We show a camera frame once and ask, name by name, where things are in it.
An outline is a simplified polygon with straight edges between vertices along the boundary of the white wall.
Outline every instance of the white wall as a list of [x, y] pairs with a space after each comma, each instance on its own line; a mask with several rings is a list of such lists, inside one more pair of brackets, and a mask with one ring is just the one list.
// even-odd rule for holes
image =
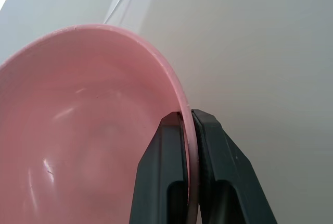
[[164, 54], [193, 108], [217, 116], [278, 223], [331, 223], [331, 0], [152, 0], [133, 25], [139, 3], [121, 26]]
[[73, 24], [103, 23], [112, 0], [7, 0], [0, 11], [0, 63], [38, 37]]

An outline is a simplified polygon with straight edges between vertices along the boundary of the pink plastic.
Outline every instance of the pink plastic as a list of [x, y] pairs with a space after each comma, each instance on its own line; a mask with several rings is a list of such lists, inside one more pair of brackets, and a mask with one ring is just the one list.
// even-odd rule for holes
[[194, 124], [162, 55], [106, 25], [25, 47], [0, 68], [0, 223], [128, 223], [137, 164], [161, 118], [179, 110], [195, 223]]

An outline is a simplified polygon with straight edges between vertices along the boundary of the plastic bowl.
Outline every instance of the plastic bowl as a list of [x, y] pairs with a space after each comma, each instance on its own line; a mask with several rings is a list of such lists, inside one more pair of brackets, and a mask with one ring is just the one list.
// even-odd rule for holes
[[184, 118], [195, 223], [195, 130], [162, 55], [106, 25], [28, 45], [0, 68], [0, 222], [128, 223], [138, 162], [172, 111]]

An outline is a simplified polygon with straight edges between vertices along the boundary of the pink bowl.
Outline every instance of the pink bowl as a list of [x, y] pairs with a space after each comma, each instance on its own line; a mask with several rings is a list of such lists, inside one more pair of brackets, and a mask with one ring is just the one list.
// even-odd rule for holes
[[194, 124], [162, 55], [106, 25], [28, 45], [0, 68], [0, 223], [128, 223], [137, 164], [172, 111], [184, 118], [195, 223]]

